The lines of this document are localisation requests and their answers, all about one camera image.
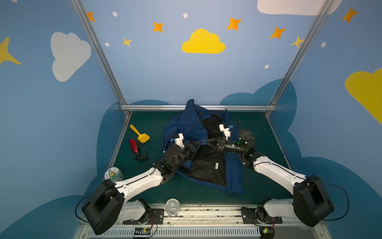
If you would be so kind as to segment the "green circuit board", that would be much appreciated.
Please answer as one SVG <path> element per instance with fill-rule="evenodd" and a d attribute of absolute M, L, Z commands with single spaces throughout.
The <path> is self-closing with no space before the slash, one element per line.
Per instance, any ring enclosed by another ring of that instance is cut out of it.
<path fill-rule="evenodd" d="M 275 237 L 275 229 L 269 227 L 260 227 L 260 239 L 274 239 Z"/>
<path fill-rule="evenodd" d="M 140 239 L 140 238 L 147 239 L 151 237 L 151 235 L 152 235 L 152 232 L 151 232 L 151 229 L 149 228 L 134 228 L 132 236 L 134 239 Z"/>

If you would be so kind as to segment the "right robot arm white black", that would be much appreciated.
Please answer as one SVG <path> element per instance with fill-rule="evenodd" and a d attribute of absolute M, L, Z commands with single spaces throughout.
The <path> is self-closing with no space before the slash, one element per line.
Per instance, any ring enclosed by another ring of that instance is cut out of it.
<path fill-rule="evenodd" d="M 314 227 L 334 212 L 334 204 L 326 190 L 328 183 L 315 176 L 294 172 L 255 150 L 255 139 L 248 130 L 239 133 L 237 141 L 227 136 L 207 140 L 207 145 L 219 152 L 239 155 L 243 165 L 263 174 L 292 195 L 292 199 L 270 199 L 259 206 L 256 216 L 264 224 L 273 224 L 277 218 L 297 218 Z"/>

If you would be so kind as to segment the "right aluminium frame post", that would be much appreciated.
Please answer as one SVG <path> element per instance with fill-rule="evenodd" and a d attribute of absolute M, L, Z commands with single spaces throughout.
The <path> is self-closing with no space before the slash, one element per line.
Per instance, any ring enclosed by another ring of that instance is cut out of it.
<path fill-rule="evenodd" d="M 326 0 L 323 2 L 320 10 L 318 11 L 312 25 L 310 26 L 309 30 L 307 31 L 307 34 L 305 35 L 305 39 L 302 42 L 302 45 L 298 48 L 296 55 L 294 56 L 289 68 L 286 71 L 285 76 L 281 80 L 280 84 L 278 85 L 275 93 L 273 94 L 268 107 L 272 109 L 273 111 L 276 110 L 276 104 L 279 101 L 280 97 L 282 96 L 283 92 L 285 91 L 288 83 L 292 79 L 294 73 L 298 69 L 299 65 L 301 64 L 305 54 L 308 52 L 309 47 L 313 43 L 315 37 L 319 33 L 321 27 L 323 26 L 325 20 L 327 19 L 329 15 L 329 10 L 332 7 L 334 3 L 334 0 Z"/>

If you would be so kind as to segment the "left green circuit board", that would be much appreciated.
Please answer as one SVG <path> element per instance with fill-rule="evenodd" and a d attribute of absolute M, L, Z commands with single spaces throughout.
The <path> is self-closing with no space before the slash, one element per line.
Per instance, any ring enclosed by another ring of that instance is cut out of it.
<path fill-rule="evenodd" d="M 147 239 L 151 237 L 151 235 L 152 235 L 152 232 L 151 232 L 151 229 L 149 228 L 134 228 L 132 236 L 134 239 L 140 239 L 140 238 Z"/>

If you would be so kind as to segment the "red bottle with black cap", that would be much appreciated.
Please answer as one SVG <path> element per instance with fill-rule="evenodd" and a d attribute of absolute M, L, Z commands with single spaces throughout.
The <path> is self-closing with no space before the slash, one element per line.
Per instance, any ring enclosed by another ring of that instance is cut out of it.
<path fill-rule="evenodd" d="M 129 140 L 129 145 L 130 145 L 130 148 L 132 150 L 132 153 L 135 156 L 135 158 L 134 158 L 135 160 L 137 160 L 137 161 L 146 161 L 146 160 L 148 160 L 147 152 L 145 152 L 145 153 L 141 152 L 136 139 L 134 139 L 134 138 L 130 139 Z"/>

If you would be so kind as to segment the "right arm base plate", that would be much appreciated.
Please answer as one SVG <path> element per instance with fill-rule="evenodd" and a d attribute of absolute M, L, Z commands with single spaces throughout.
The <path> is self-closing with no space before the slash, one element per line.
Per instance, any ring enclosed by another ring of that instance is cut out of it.
<path fill-rule="evenodd" d="M 265 224 L 265 225 L 273 225 L 273 224 L 282 224 L 283 220 L 281 217 L 271 217 L 265 211 L 264 208 L 241 208 L 242 219 L 244 224 Z"/>

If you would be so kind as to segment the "left aluminium frame post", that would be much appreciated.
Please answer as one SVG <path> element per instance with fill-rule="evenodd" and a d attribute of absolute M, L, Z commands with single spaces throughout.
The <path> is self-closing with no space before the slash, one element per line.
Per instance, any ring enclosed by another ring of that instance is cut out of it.
<path fill-rule="evenodd" d="M 99 39 L 95 33 L 95 30 L 92 26 L 92 23 L 87 15 L 87 12 L 86 12 L 86 9 L 85 9 L 85 6 L 84 4 L 82 3 L 82 1 L 80 0 L 71 0 L 71 3 L 74 7 L 74 10 L 78 16 L 78 18 L 80 19 L 81 21 L 81 24 L 91 42 L 91 45 L 101 63 L 101 66 L 106 74 L 106 77 L 108 78 L 109 80 L 109 83 L 120 103 L 120 106 L 122 105 L 126 105 L 126 100 L 123 96 L 123 93 L 120 89 L 120 86 L 115 78 L 115 75 L 110 67 L 110 64 L 106 58 L 106 55 L 102 49 L 102 46 L 99 42 Z"/>

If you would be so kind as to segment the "yellow plastic scoop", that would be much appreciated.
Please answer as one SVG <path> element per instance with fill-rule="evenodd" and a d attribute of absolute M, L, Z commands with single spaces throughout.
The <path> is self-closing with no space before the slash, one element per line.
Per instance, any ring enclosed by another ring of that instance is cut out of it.
<path fill-rule="evenodd" d="M 139 142 L 146 143 L 150 139 L 149 135 L 145 133 L 141 134 L 134 125 L 131 124 L 129 127 L 137 134 L 138 136 L 137 140 Z"/>

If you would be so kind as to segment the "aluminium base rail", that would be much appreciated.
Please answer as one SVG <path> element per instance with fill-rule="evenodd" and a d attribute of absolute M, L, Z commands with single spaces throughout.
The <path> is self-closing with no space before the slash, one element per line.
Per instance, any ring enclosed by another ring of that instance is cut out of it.
<path fill-rule="evenodd" d="M 89 224 L 80 223 L 76 239 L 133 239 L 134 228 L 149 228 L 147 239 L 258 239 L 260 225 L 244 224 L 240 204 L 183 204 L 177 217 L 164 213 L 162 225 L 116 223 L 96 235 Z"/>

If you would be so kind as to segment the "aluminium frame post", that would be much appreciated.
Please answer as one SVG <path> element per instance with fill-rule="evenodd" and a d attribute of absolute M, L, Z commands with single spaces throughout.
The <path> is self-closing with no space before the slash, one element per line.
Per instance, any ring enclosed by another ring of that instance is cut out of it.
<path fill-rule="evenodd" d="M 283 92 L 285 91 L 288 83 L 292 79 L 294 73 L 298 69 L 299 65 L 301 64 L 305 54 L 308 52 L 309 47 L 313 43 L 315 37 L 319 33 L 321 27 L 323 26 L 325 20 L 327 19 L 329 15 L 329 10 L 332 7 L 334 3 L 334 0 L 326 0 L 323 2 L 320 10 L 318 11 L 312 25 L 310 26 L 309 30 L 307 31 L 307 34 L 305 35 L 305 39 L 302 42 L 302 45 L 298 48 L 296 55 L 294 56 L 289 68 L 286 71 L 285 76 L 281 80 L 280 84 L 278 85 L 275 93 L 273 94 L 268 107 L 272 109 L 273 111 L 276 110 L 276 104 L 279 101 L 280 97 L 282 96 Z"/>
<path fill-rule="evenodd" d="M 84 4 L 82 3 L 82 1 L 80 0 L 71 0 L 71 3 L 74 7 L 74 10 L 78 16 L 78 18 L 80 19 L 81 21 L 81 24 L 91 42 L 91 45 L 101 63 L 101 66 L 106 74 L 106 77 L 108 78 L 109 80 L 109 83 L 120 103 L 120 106 L 122 105 L 126 105 L 126 100 L 123 96 L 123 93 L 120 89 L 120 86 L 115 78 L 115 75 L 110 67 L 110 64 L 106 58 L 106 55 L 102 49 L 102 46 L 99 42 L 99 39 L 95 33 L 95 30 L 92 26 L 92 23 L 87 15 L 87 12 L 86 12 L 86 9 L 85 9 L 85 6 Z"/>

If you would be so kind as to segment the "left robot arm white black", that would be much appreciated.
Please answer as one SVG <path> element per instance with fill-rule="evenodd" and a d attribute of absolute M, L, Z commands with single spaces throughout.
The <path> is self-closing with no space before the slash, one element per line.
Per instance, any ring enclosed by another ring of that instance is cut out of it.
<path fill-rule="evenodd" d="M 84 203 L 81 210 L 86 217 L 84 222 L 90 224 L 96 235 L 105 233 L 118 221 L 147 222 L 148 204 L 143 200 L 132 203 L 129 200 L 171 180 L 183 163 L 194 158 L 201 145 L 200 140 L 187 140 L 183 147 L 173 144 L 148 171 L 123 181 L 104 180 L 94 193 L 81 200 Z"/>

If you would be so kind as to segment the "clear glass jar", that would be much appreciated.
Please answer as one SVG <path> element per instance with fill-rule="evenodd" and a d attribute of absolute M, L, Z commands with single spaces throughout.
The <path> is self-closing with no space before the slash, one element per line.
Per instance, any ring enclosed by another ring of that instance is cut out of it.
<path fill-rule="evenodd" d="M 170 217 L 177 217 L 180 210 L 181 210 L 181 205 L 177 199 L 171 198 L 166 202 L 165 212 Z"/>

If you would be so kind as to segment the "right green circuit board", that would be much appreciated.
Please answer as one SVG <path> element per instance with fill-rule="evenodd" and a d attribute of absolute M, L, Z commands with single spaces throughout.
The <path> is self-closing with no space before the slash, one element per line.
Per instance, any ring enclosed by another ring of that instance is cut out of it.
<path fill-rule="evenodd" d="M 269 227 L 260 227 L 260 239 L 274 239 L 275 237 L 275 229 Z"/>

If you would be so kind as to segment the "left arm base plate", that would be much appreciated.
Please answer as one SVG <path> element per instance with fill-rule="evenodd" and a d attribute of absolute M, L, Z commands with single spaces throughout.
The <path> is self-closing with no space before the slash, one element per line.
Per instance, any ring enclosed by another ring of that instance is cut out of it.
<path fill-rule="evenodd" d="M 149 209 L 138 220 L 126 220 L 124 225 L 162 225 L 164 220 L 164 209 Z"/>

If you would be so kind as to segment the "navy blue jacket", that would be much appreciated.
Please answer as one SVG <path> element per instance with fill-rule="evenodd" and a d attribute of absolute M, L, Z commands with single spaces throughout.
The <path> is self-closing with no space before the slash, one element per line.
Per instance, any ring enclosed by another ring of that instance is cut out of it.
<path fill-rule="evenodd" d="M 202 145 L 192 161 L 183 163 L 176 171 L 182 177 L 204 186 L 227 191 L 230 194 L 241 194 L 242 163 L 239 156 L 230 152 L 217 152 L 207 145 L 207 139 L 221 137 L 224 134 L 219 130 L 219 125 L 228 123 L 231 136 L 238 137 L 239 130 L 230 119 L 228 111 L 207 110 L 188 100 L 186 108 L 176 114 L 167 123 L 163 130 L 163 146 L 168 149 L 173 144 L 174 134 L 182 133 L 183 141 L 198 141 Z"/>

